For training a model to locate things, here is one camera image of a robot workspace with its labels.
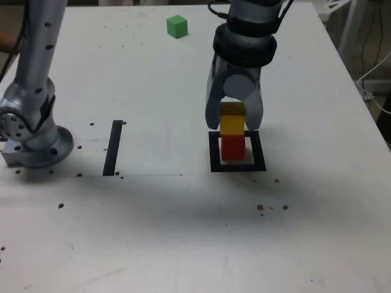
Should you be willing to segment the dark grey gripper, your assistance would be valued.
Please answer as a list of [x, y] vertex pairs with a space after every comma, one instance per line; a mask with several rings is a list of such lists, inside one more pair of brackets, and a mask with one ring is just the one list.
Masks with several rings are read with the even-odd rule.
[[261, 68], [227, 63], [214, 54], [206, 87], [205, 121], [210, 129], [219, 127], [219, 107], [224, 96], [244, 104], [248, 130], [254, 131], [260, 127], [264, 113], [260, 73]]

